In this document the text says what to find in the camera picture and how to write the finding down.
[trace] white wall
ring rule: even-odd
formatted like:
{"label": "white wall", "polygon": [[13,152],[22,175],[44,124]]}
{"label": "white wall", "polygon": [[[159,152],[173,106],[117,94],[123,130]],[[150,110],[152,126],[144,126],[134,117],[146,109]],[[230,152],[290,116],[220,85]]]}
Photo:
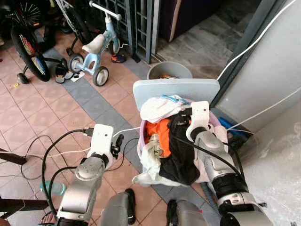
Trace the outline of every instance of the white wall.
{"label": "white wall", "polygon": [[301,225],[301,102],[254,138],[240,150],[250,192],[274,225]]}
{"label": "white wall", "polygon": [[[301,87],[301,0],[270,27],[216,108],[240,122]],[[301,100],[301,92],[244,126],[257,131]]]}

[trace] plastic bottle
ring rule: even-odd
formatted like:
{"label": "plastic bottle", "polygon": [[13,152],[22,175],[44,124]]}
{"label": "plastic bottle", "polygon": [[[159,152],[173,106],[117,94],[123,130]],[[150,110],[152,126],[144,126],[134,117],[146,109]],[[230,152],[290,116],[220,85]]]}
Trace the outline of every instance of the plastic bottle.
{"label": "plastic bottle", "polygon": [[[46,189],[47,191],[49,191],[49,184],[50,181],[46,181]],[[40,184],[40,190],[43,191],[43,186],[42,184]],[[59,194],[59,195],[63,195],[66,191],[66,185],[61,183],[61,182],[53,182],[52,184],[52,188],[51,188],[51,194]]]}

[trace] light blue tricycle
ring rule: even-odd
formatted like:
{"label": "light blue tricycle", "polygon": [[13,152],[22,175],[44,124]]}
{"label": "light blue tricycle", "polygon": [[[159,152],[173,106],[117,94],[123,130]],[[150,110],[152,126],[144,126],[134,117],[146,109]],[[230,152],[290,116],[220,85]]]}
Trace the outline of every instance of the light blue tricycle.
{"label": "light blue tricycle", "polygon": [[121,15],[112,13],[93,1],[90,1],[89,5],[105,12],[106,31],[97,35],[89,44],[82,47],[83,50],[89,53],[85,60],[81,54],[72,54],[68,60],[68,68],[74,73],[80,71],[90,73],[93,77],[93,83],[96,86],[103,86],[109,78],[109,70],[105,66],[100,66],[102,53],[107,47],[111,54],[117,54],[120,50],[120,40],[116,36],[110,15],[117,20],[121,20]]}

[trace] grey bucket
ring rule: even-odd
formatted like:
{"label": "grey bucket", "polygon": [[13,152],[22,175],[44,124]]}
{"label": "grey bucket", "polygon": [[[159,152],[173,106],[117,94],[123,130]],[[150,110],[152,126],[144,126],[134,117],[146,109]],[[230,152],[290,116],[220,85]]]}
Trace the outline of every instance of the grey bucket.
{"label": "grey bucket", "polygon": [[192,79],[192,73],[187,67],[171,61],[165,61],[154,65],[147,73],[147,79],[159,79],[163,73],[179,79]]}

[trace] orange cloth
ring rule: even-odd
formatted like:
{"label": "orange cloth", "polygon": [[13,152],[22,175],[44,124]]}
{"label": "orange cloth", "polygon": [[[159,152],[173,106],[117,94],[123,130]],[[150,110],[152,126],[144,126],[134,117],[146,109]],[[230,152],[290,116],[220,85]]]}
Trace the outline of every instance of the orange cloth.
{"label": "orange cloth", "polygon": [[159,135],[159,143],[163,153],[161,154],[162,157],[168,157],[171,152],[169,150],[169,128],[167,124],[169,123],[169,119],[162,119],[160,122],[157,123],[150,123],[149,121],[146,123],[146,131],[147,137],[145,139],[145,143],[149,142],[149,139],[152,135],[158,134]]}

